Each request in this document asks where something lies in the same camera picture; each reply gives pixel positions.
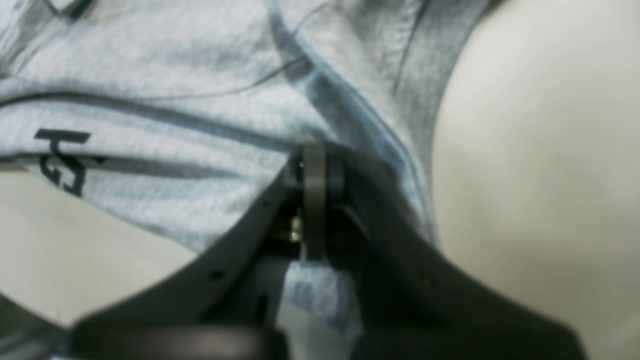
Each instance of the light blue fabric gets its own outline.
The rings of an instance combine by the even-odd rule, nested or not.
[[[294,145],[328,140],[388,163],[399,182],[387,186],[437,246],[433,126],[489,3],[3,0],[0,158],[201,252]],[[331,304],[322,317],[349,332],[354,302],[328,272],[317,278],[335,299],[300,267],[286,297]]]

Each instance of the beige surface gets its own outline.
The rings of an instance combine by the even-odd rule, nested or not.
[[[592,359],[640,358],[640,3],[509,0],[474,32],[441,109],[446,254],[576,326]],[[60,323],[193,257],[0,170],[0,291]]]
[[[0,292],[67,325],[193,259],[29,173],[0,168]]]
[[[445,252],[640,359],[640,2],[513,0],[475,31],[435,144]]]

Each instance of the gray t-shirt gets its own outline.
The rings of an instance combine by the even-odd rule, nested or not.
[[[388,163],[437,246],[435,118],[491,3],[2,0],[0,160],[201,252],[294,145],[327,140]],[[300,269],[287,286],[316,299]]]

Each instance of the black plastic part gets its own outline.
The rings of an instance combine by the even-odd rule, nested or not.
[[[281,360],[287,342],[273,329],[197,325],[86,324],[67,342],[74,359]]]
[[[326,251],[333,266],[351,272],[364,323],[353,359],[586,358],[568,327],[487,290],[429,246],[409,225],[398,190],[382,190],[394,182],[384,164],[327,149]],[[303,200],[300,156],[212,249],[151,290],[82,321],[60,354],[286,360],[284,336],[272,326],[298,248],[278,234]]]

